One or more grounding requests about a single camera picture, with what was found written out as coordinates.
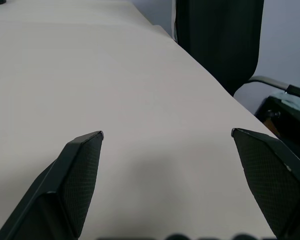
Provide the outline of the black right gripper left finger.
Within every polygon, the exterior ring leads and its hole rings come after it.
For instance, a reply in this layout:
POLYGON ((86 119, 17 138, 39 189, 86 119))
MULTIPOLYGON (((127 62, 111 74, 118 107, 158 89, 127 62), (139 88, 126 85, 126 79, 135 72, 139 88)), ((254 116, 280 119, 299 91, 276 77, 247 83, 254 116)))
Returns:
POLYGON ((94 194, 104 133, 68 142, 0 229, 0 240, 77 240, 94 194))

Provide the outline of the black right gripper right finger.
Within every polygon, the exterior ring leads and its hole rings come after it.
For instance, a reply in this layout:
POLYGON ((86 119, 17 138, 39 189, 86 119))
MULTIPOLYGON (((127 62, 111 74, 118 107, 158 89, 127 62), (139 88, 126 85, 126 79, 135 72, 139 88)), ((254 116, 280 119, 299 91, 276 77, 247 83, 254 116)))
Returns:
POLYGON ((278 239, 300 240, 300 158, 282 141, 233 128, 248 187, 278 239))

